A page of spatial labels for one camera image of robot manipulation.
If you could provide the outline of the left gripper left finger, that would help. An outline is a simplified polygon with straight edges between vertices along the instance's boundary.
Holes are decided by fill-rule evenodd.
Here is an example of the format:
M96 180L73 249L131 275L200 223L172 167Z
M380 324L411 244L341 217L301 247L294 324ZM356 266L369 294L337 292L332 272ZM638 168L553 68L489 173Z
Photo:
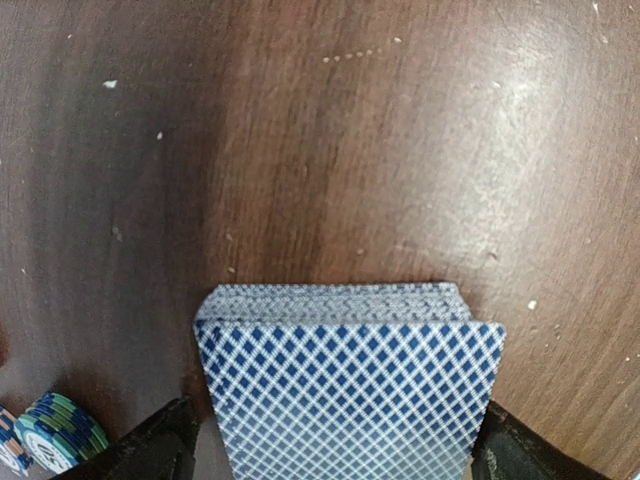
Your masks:
M200 430L192 399L176 398L105 451L56 480L191 480Z

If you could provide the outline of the white blue poker chip stack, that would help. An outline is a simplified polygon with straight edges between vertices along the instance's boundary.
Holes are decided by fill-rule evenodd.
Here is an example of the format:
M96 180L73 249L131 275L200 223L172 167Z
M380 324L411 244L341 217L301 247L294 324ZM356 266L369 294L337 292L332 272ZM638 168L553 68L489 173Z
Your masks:
M18 439L15 422L15 416L5 407L1 407L1 462L18 477L27 478L33 459Z

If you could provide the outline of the blue-backed playing card deck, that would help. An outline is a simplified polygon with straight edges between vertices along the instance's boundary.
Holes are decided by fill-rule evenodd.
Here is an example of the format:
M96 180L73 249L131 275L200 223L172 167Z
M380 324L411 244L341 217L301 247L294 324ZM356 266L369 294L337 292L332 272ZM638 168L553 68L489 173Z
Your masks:
M237 479L459 479L506 339L448 282L222 285L194 321Z

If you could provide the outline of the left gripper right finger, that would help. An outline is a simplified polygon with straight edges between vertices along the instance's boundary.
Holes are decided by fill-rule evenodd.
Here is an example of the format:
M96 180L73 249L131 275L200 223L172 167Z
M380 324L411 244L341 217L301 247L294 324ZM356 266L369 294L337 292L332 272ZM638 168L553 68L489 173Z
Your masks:
M471 456L473 479L607 480L554 447L493 400Z

